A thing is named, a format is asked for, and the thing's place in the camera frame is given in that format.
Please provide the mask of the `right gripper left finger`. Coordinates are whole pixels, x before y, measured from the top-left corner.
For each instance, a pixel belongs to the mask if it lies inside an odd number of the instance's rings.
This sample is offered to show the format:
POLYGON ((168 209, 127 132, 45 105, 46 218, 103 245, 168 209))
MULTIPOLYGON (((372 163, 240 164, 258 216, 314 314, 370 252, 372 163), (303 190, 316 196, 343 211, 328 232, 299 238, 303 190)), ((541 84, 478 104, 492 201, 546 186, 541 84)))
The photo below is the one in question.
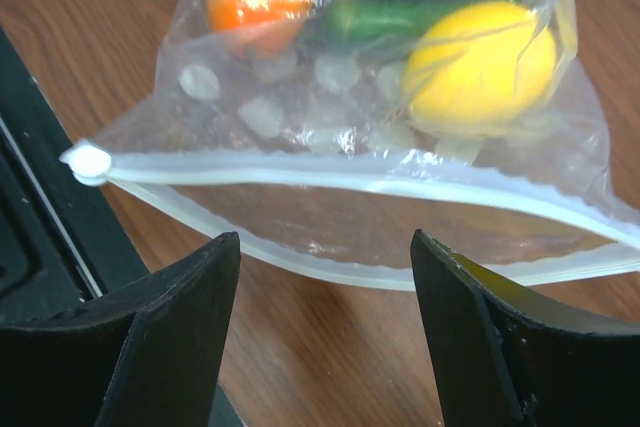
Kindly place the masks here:
POLYGON ((46 319, 1 330, 5 426, 236 426, 218 384, 236 233, 46 319))

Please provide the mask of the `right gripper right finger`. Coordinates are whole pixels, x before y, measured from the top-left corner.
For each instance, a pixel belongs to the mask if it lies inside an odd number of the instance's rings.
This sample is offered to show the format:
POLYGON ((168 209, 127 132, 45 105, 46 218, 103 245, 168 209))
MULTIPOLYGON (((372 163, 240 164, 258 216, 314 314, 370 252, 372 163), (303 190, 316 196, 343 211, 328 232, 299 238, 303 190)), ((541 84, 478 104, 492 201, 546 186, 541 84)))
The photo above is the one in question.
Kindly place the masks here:
POLYGON ((539 294, 421 230, 410 256, 445 425, 638 425, 638 324, 539 294))

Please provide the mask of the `yellow fake lemon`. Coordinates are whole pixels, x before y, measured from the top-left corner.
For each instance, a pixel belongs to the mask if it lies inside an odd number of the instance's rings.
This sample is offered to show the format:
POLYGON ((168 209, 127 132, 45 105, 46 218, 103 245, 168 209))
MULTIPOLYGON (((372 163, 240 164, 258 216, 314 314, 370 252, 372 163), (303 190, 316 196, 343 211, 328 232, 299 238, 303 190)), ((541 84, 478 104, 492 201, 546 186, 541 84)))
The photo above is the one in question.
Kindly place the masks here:
POLYGON ((552 84, 553 33, 520 4, 462 7, 429 27, 401 77, 407 115, 422 130, 495 135, 533 107, 552 84))

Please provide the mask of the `polka dot zip bag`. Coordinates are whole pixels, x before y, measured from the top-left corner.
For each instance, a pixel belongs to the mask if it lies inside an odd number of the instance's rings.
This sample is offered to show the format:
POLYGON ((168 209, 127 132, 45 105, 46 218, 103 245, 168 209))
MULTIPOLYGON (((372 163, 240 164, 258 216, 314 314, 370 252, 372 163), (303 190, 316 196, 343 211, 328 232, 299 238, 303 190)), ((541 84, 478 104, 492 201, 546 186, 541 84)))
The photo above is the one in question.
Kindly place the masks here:
MULTIPOLYGON (((495 135, 422 130, 401 77, 421 36, 337 43, 315 0, 270 56, 231 52, 206 0, 179 0, 151 94, 61 161, 208 236, 326 281, 410 290, 423 230, 524 285, 636 271, 639 212, 613 192, 610 137, 578 59, 575 0, 502 0, 556 40, 547 95, 495 135)), ((473 3, 495 0, 473 0, 473 3)))

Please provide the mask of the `green fake chili pepper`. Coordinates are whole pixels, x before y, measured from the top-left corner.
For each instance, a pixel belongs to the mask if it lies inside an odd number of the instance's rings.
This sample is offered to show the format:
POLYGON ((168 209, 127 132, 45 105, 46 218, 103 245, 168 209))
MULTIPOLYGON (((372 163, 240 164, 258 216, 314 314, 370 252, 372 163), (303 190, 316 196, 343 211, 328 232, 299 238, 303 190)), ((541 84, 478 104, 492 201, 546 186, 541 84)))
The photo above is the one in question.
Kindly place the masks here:
POLYGON ((328 34, 344 45, 421 36, 473 0, 334 0, 325 14, 328 34))

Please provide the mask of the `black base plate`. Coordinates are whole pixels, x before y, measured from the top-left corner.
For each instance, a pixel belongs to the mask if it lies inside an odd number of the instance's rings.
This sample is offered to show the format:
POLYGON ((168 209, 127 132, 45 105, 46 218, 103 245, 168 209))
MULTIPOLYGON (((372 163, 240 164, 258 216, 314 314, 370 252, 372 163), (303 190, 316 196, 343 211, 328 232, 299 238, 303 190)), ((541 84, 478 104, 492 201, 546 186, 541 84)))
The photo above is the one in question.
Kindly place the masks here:
POLYGON ((49 318, 147 275, 102 192, 59 159, 71 145, 1 38, 1 322, 49 318))

